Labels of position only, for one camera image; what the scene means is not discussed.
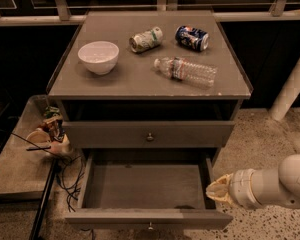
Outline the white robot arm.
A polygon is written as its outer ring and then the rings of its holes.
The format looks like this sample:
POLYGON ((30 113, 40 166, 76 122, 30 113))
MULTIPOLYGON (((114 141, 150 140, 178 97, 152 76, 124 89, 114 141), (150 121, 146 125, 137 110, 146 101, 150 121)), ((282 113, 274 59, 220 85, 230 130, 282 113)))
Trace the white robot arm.
MULTIPOLYGON (((282 120, 300 93, 300 58, 270 109, 282 120)), ((300 209, 300 154, 290 155, 272 169, 243 169, 225 174, 206 188, 206 195, 220 203, 245 209, 277 205, 300 209)))

